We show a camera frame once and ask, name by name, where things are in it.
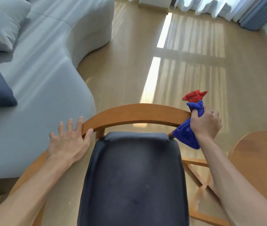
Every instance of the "wooden table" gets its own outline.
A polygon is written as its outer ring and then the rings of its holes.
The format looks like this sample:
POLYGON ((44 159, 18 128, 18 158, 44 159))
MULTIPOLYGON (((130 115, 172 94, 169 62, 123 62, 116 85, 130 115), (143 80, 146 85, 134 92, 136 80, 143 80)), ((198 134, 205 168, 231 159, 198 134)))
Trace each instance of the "wooden table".
POLYGON ((229 159, 267 199, 267 131, 254 132, 243 137, 229 159))

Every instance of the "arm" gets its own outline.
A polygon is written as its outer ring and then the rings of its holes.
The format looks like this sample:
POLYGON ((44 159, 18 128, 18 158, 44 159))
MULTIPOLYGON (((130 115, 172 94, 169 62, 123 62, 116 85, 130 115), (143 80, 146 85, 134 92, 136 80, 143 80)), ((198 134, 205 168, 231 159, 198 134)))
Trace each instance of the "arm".
POLYGON ((50 134, 47 149, 49 158, 42 168, 0 205, 0 226, 30 226, 33 224, 47 194, 63 173, 87 152, 93 130, 81 136, 83 118, 78 119, 73 131, 73 120, 67 123, 67 131, 61 122, 58 136, 50 134))
POLYGON ((222 127, 219 112, 212 113, 209 107, 205 107, 205 113, 198 117, 197 110, 194 110, 190 125, 207 160, 230 224, 266 226, 267 200, 213 141, 222 127))

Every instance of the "chair seat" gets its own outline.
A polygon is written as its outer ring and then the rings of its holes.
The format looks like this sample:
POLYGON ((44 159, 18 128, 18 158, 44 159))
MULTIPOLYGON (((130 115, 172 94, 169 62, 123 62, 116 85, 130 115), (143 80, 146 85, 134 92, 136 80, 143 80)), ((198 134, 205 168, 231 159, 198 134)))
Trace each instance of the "chair seat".
POLYGON ((187 226, 181 153, 165 133, 110 132, 86 173, 79 226, 187 226))

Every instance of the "person's left hand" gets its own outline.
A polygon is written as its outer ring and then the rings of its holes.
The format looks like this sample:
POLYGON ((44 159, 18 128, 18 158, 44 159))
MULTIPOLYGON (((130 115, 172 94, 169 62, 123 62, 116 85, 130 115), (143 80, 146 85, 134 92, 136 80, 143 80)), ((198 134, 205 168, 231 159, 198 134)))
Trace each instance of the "person's left hand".
POLYGON ((71 166, 73 163, 80 160, 87 152, 93 129, 89 129, 82 139, 81 129, 83 125, 83 117, 78 119, 76 129, 73 131, 73 120, 67 122, 67 131, 64 131, 63 122, 58 125, 58 136, 53 132, 49 134, 50 144, 48 147, 49 159, 58 159, 71 166))

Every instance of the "blue curtain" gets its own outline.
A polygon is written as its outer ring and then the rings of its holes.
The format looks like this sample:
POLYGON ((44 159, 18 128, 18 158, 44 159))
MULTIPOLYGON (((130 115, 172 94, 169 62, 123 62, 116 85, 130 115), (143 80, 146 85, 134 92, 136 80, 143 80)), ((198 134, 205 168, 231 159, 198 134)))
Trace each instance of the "blue curtain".
POLYGON ((241 22, 240 26, 257 31, 267 23, 267 0, 262 0, 241 22))

